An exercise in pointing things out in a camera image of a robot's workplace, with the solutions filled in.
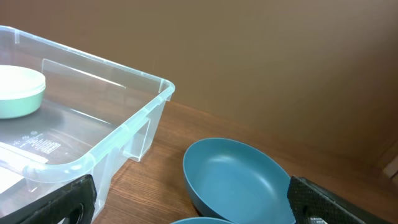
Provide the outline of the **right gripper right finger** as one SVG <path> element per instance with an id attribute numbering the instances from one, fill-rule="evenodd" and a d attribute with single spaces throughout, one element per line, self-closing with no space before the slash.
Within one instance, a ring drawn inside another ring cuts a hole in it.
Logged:
<path id="1" fill-rule="evenodd" d="M 390 224 L 304 177 L 291 177 L 287 198 L 296 224 Z"/>

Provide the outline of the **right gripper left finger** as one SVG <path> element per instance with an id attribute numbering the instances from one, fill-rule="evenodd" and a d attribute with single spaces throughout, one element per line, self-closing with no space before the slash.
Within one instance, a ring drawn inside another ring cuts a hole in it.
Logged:
<path id="1" fill-rule="evenodd" d="M 1 218 L 1 224 L 90 224 L 97 192 L 93 176 L 83 175 Z"/>

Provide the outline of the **mint green bowl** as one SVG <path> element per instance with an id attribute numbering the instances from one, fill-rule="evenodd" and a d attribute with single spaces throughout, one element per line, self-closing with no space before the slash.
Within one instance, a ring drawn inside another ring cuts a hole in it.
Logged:
<path id="1" fill-rule="evenodd" d="M 19 118 L 39 109 L 45 91 L 25 98 L 1 100 L 1 119 Z"/>

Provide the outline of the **pink bowl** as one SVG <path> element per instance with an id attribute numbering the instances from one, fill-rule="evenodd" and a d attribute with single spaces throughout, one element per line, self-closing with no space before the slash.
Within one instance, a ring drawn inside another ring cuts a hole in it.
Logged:
<path id="1" fill-rule="evenodd" d="M 45 76 L 33 69 L 1 65 L 1 100 L 27 98 L 45 90 Z"/>

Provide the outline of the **white label in container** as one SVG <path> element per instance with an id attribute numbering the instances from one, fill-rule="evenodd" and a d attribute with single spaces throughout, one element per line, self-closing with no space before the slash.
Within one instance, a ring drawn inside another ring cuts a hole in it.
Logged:
<path id="1" fill-rule="evenodd" d="M 1 143 L 1 193 L 24 178 L 22 171 L 31 162 L 45 164 L 48 159 Z"/>

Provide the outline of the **clear plastic storage container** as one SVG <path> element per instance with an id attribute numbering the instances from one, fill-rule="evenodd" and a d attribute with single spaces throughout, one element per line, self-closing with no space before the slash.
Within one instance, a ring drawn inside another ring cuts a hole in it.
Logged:
<path id="1" fill-rule="evenodd" d="M 48 159 L 25 166 L 24 178 L 1 193 L 1 215 L 86 174 L 93 176 L 100 213 L 113 175 L 149 150 L 174 84 L 6 26 L 1 63 L 31 68 L 46 79 L 37 111 L 1 121 L 1 143 Z"/>

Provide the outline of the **dark blue far plate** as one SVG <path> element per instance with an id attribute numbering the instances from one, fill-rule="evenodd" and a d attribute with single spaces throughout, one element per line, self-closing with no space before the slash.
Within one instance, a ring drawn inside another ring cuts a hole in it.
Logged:
<path id="1" fill-rule="evenodd" d="M 226 138 L 193 143 L 183 156 L 183 177 L 197 211 L 232 223 L 293 224 L 290 176 L 248 144 Z"/>

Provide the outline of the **dark blue plate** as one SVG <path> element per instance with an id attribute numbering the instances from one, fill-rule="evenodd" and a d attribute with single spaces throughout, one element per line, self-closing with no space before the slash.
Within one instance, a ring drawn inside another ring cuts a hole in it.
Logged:
<path id="1" fill-rule="evenodd" d="M 172 222 L 171 224 L 233 224 L 232 222 L 211 217 L 191 217 Z"/>
<path id="2" fill-rule="evenodd" d="M 183 177 L 197 211 L 232 223 L 293 224 L 290 176 L 248 144 L 226 138 L 193 143 L 183 156 Z"/>

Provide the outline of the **dark blue near plate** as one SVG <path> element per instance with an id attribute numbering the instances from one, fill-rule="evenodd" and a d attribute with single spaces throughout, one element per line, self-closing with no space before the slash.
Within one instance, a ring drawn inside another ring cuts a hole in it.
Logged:
<path id="1" fill-rule="evenodd" d="M 232 222 L 211 217 L 191 217 L 172 222 L 171 224 L 233 224 Z"/>

